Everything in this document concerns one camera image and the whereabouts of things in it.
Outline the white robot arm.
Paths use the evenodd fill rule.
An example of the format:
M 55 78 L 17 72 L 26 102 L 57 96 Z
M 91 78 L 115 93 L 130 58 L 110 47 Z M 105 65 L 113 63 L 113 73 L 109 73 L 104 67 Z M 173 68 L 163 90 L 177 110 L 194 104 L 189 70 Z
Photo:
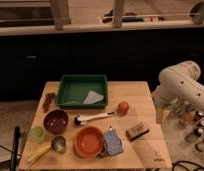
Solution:
M 154 94 L 155 106 L 168 106 L 180 97 L 204 113 L 204 85 L 198 82 L 200 75 L 200 67 L 194 61 L 184 61 L 163 69 Z

